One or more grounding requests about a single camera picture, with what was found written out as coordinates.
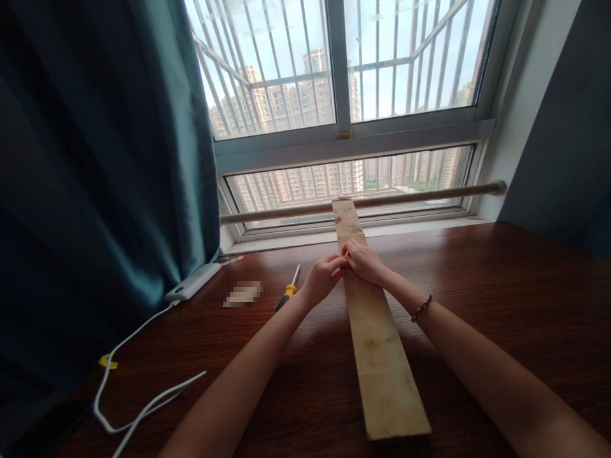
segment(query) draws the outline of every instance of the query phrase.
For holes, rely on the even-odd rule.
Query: window sill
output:
[[[490,221],[478,218],[477,216],[467,216],[462,218],[437,219],[434,221],[420,221],[417,223],[404,223],[394,225],[384,225],[376,227],[365,227],[363,232],[366,237],[379,237],[381,235],[394,235],[399,233],[420,232],[432,229],[445,229],[457,226],[470,226],[476,224],[489,223]],[[235,243],[231,248],[223,251],[225,256],[240,253],[252,253],[254,251],[264,251],[269,249],[287,248],[293,246],[315,245],[320,243],[336,242],[335,230],[329,232],[314,233],[306,235],[293,235],[289,237],[276,237],[271,239],[253,240],[251,242]]]

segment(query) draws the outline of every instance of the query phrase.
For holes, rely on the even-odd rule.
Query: charging cable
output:
[[[121,348],[123,345],[125,345],[133,336],[135,336],[136,334],[138,334],[148,323],[150,323],[152,320],[154,320],[155,318],[157,318],[159,315],[162,315],[166,312],[168,312],[170,309],[173,309],[175,306],[177,306],[180,303],[180,299],[174,300],[170,303],[170,305],[162,310],[161,312],[156,313],[155,315],[151,316],[148,320],[146,320],[144,322],[144,324],[142,326],[140,326],[136,331],[134,331],[129,337],[127,337],[123,342],[121,342],[120,344],[118,344],[108,355],[108,361],[106,363],[106,368],[104,370],[104,376],[102,378],[102,383],[100,383],[100,388],[98,388],[97,393],[95,394],[95,399],[94,399],[94,415],[95,417],[99,420],[99,422],[102,424],[102,426],[104,427],[104,430],[108,433],[108,434],[117,434],[117,433],[121,433],[122,431],[125,431],[126,429],[127,434],[125,435],[125,437],[123,438],[123,440],[121,441],[121,444],[119,445],[119,447],[117,448],[115,454],[113,455],[113,458],[117,458],[121,452],[123,451],[123,448],[125,447],[125,444],[127,444],[127,441],[129,441],[129,438],[132,436],[132,433],[134,432],[134,430],[136,429],[136,426],[138,426],[138,423],[140,423],[140,420],[142,420],[143,418],[149,416],[151,413],[156,412],[157,410],[161,409],[164,405],[172,402],[174,399],[176,399],[176,397],[181,394],[190,384],[192,384],[193,382],[195,382],[198,378],[200,378],[201,376],[203,376],[204,374],[206,374],[206,371],[200,372],[199,374],[197,374],[196,376],[182,382],[179,385],[176,385],[174,387],[171,387],[168,390],[165,390],[163,393],[159,394],[158,396],[156,396],[155,398],[153,398],[152,401],[150,401],[146,407],[144,407],[140,413],[138,414],[138,416],[136,417],[136,419],[134,421],[132,421],[131,423],[128,423],[122,427],[119,428],[113,428],[113,426],[108,422],[108,420],[106,419],[106,417],[102,414],[102,412],[100,411],[100,397],[102,396],[102,392],[104,390],[104,386],[106,385],[106,382],[108,381],[108,375],[110,373],[110,363],[113,359],[113,356],[115,355],[115,353],[117,352],[117,350],[119,348]],[[159,402],[161,399],[163,399],[164,397],[172,394],[176,392],[175,394],[173,394],[169,399],[166,399],[165,401],[163,401],[161,404],[155,405],[157,402]]]

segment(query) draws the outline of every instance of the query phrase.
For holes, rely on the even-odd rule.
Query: yellow tag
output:
[[[100,366],[104,366],[104,367],[106,367],[106,365],[108,364],[108,357],[109,357],[109,356],[110,356],[110,354],[104,355],[103,357],[101,357],[101,358],[100,358],[100,360],[99,360],[97,363],[98,363]],[[116,369],[116,367],[117,367],[118,365],[119,365],[118,363],[116,363],[116,362],[114,362],[114,361],[111,361],[111,362],[110,362],[110,368],[111,368],[111,370],[112,370],[112,369]]]

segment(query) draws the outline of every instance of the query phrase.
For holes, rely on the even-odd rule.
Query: bracelet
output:
[[[412,316],[412,323],[416,322],[420,314],[426,310],[426,308],[428,307],[428,305],[431,303],[432,300],[433,300],[433,295],[429,294],[428,298],[426,298],[426,300],[422,303],[422,305],[418,307],[414,316]]]

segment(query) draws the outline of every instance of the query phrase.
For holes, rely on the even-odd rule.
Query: curtain rod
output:
[[[426,191],[411,194],[396,194],[382,197],[365,197],[355,199],[357,209],[379,207],[381,205],[406,204],[408,202],[424,202],[425,200],[438,200],[443,198],[467,197],[472,195],[492,194],[499,195],[505,192],[505,181],[497,180],[487,184],[464,186],[439,191]],[[266,210],[252,213],[239,213],[221,216],[221,225],[247,223],[249,221],[263,221],[265,219],[290,218],[292,216],[305,216],[319,213],[333,213],[331,201],[324,204],[292,207],[285,209]]]

